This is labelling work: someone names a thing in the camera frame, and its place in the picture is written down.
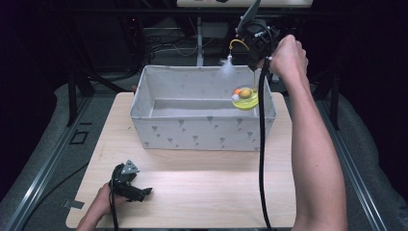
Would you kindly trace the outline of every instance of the hand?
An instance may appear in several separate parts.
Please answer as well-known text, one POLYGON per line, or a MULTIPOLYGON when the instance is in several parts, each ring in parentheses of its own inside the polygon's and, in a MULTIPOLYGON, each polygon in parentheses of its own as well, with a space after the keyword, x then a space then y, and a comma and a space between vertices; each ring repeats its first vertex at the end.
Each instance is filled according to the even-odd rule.
MULTIPOLYGON (((110 195, 111 188, 109 187, 108 183, 106 183, 99 189, 98 194, 93 199, 93 202, 89 207, 89 210, 94 210, 101 218, 108 214, 111 211, 111 204, 109 202, 110 195)), ((115 206, 120 206, 127 200, 128 198, 124 196, 115 195, 115 206)))
POLYGON ((306 78, 307 65, 308 59, 302 44, 294 36, 288 35, 280 40, 273 52, 269 71, 281 77, 288 90, 299 85, 309 88, 309 81, 306 78))
MULTIPOLYGON (((93 230, 96 227, 99 220, 111 211, 111 203, 109 202, 110 195, 111 188, 108 183, 106 183, 99 189, 87 213, 78 224, 77 230, 93 230)), ((128 198, 124 196, 115 195, 115 206, 120 206, 127 200, 128 198)))

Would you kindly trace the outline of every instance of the wooden tabletop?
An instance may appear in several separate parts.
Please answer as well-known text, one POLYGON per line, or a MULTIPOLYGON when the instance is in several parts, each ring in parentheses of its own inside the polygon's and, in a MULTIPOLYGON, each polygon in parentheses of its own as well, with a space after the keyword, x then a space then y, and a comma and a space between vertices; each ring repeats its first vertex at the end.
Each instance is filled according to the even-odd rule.
MULTIPOLYGON (((134 187, 153 188, 143 202, 117 209, 120 228, 263 228, 258 184, 259 153, 143 149, 129 116, 133 93, 120 93, 108 115, 66 225, 75 228, 115 166, 131 160, 140 173, 134 187)), ((267 137, 265 192, 273 227, 292 227, 295 217, 291 165, 292 122, 284 98, 267 137)), ((104 216, 98 227, 113 227, 104 216)))
MULTIPOLYGON (((178 7, 185 8, 248 8, 254 0, 177 0, 178 7)), ((310 8, 313 0, 262 0, 260 8, 310 8)))

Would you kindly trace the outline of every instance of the person's left hand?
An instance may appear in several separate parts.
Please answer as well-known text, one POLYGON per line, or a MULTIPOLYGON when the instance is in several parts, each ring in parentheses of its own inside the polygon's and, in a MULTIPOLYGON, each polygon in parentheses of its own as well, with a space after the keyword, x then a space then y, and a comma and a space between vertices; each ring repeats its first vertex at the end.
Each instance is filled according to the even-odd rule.
MULTIPOLYGON (((102 188, 99 189, 98 194, 93 199, 93 202, 90 205, 89 209, 98 211, 101 218, 104 215, 108 214, 111 211, 111 204, 109 202, 110 194, 111 188, 109 187, 108 183, 106 183, 102 186, 102 188)), ((120 206, 127 200, 129 199, 124 196, 115 195, 115 206, 120 206)))

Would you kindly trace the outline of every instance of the person's right hand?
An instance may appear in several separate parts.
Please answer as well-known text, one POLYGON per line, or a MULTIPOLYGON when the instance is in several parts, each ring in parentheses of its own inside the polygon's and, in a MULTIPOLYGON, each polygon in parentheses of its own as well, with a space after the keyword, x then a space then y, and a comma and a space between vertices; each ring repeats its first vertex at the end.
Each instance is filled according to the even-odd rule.
POLYGON ((300 41, 288 35, 280 40, 272 54, 269 71, 281 77, 288 88, 302 84, 309 87, 306 78, 308 60, 300 41))

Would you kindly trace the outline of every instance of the forearm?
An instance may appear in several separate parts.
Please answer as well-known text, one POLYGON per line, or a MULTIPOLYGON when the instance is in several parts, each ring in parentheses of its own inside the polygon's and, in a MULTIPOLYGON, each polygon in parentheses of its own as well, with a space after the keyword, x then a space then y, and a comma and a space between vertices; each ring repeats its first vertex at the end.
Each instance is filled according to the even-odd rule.
POLYGON ((331 223, 334 217, 338 219, 336 222, 345 221, 342 169, 309 85, 296 85, 289 93, 293 109, 296 218, 317 218, 331 223))

